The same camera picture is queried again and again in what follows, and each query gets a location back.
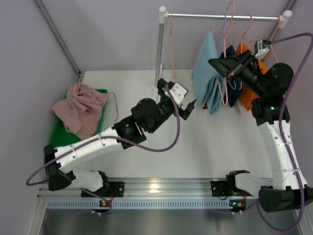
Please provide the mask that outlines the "light blue trousers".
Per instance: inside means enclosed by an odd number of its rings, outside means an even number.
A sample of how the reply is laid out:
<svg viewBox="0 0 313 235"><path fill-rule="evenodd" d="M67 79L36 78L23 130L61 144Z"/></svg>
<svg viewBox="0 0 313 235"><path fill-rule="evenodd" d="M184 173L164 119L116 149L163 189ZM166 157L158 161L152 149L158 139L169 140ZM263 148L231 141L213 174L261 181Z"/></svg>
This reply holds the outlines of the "light blue trousers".
<svg viewBox="0 0 313 235"><path fill-rule="evenodd" d="M214 34L210 31L206 35L191 75L196 99L199 107L207 106L211 115L222 107L225 95L224 78L209 64L210 59L217 59L219 55L215 44Z"/></svg>

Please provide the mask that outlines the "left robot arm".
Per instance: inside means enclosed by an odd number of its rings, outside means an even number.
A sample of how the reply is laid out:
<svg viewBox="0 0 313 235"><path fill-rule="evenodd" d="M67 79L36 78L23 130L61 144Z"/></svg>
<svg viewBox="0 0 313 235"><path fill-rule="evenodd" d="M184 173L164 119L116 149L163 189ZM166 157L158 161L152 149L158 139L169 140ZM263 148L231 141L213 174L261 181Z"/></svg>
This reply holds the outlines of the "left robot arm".
<svg viewBox="0 0 313 235"><path fill-rule="evenodd" d="M48 145L44 148L45 172L48 189L83 188L104 194L110 184L102 171L80 169L80 164L101 157L106 153L125 150L132 146L143 148L145 133L154 133L171 116L187 120L195 108L191 102L186 109L181 103L188 89L181 83L160 79L157 84L159 103L151 98L140 100L131 109L131 115L96 136L63 147Z"/></svg>

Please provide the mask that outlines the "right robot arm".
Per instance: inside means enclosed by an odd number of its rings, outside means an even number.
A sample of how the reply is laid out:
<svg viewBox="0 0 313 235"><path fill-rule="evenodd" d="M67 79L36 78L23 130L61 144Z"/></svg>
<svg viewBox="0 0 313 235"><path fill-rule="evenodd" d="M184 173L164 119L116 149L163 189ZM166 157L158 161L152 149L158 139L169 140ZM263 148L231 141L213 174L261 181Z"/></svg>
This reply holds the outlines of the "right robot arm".
<svg viewBox="0 0 313 235"><path fill-rule="evenodd" d="M245 191L258 198L266 212L296 210L313 201L313 189L300 172L290 137L290 116L282 107L284 95L292 81L293 70L285 63L274 64L266 73L259 67L258 59L247 50L240 55L208 60L208 63L230 81L239 80L250 88L257 98L251 112L265 141L271 164L272 180L257 178L249 171L230 172L226 178L233 191Z"/></svg>

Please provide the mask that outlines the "pink hanger of blue trousers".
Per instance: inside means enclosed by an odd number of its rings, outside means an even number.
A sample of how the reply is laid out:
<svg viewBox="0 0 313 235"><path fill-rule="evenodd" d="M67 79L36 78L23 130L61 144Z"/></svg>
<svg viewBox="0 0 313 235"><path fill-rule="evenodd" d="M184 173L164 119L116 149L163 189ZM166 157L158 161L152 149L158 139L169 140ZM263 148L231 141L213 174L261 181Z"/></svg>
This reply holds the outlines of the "pink hanger of blue trousers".
<svg viewBox="0 0 313 235"><path fill-rule="evenodd" d="M233 22L233 17L236 12L236 2L231 0L226 8L223 20L224 20L224 27L222 29L222 34L215 33L218 37L222 38L223 40L223 53L224 58L226 57L226 49L227 49L227 39L230 39L232 44L232 36L231 36L231 25ZM221 82L219 79L217 80L219 93L222 99L222 105L226 106L228 104L228 93L227 93L227 79L226 77L223 78Z"/></svg>

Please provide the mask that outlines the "pink trousers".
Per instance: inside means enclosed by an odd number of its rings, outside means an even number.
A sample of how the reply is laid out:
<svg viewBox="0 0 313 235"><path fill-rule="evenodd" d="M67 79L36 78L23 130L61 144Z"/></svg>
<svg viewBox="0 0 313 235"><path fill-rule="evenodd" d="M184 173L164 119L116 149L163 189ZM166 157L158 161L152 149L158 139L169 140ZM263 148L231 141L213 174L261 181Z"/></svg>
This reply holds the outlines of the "pink trousers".
<svg viewBox="0 0 313 235"><path fill-rule="evenodd" d="M101 93L78 82L68 88L66 98L56 102L52 111L63 122L67 132L85 140L96 134L102 109L111 95L117 105L115 93Z"/></svg>

